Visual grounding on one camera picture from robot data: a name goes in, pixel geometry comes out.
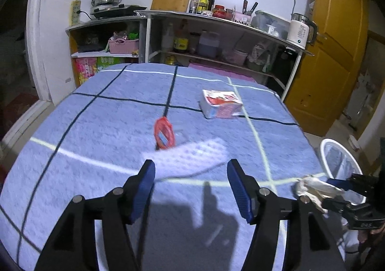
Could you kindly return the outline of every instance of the electric kettle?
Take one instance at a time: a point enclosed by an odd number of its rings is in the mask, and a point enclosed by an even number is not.
[[[313,37],[308,41],[309,26],[313,28]],[[287,41],[305,49],[306,44],[314,44],[317,37],[318,27],[314,21],[301,14],[291,14],[289,34]]]

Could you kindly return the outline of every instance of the wall outlet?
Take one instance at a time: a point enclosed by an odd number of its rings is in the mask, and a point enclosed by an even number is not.
[[[76,24],[80,23],[80,13],[77,13],[80,11],[80,4],[82,2],[80,0],[73,0],[71,2],[71,9],[70,9],[70,26],[74,26]]]

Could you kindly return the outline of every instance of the pink basket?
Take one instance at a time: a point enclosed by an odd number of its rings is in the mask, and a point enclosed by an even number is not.
[[[131,54],[133,51],[137,51],[139,48],[139,39],[125,40],[116,39],[108,40],[111,54]]]

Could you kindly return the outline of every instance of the green package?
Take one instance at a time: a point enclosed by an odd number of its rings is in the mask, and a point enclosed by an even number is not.
[[[98,71],[103,70],[109,66],[124,63],[123,57],[98,57],[97,58],[97,69]]]

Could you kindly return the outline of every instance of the red jar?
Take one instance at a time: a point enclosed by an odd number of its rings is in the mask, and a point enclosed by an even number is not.
[[[212,10],[212,16],[215,18],[226,19],[225,7],[222,5],[215,5],[214,9]]]

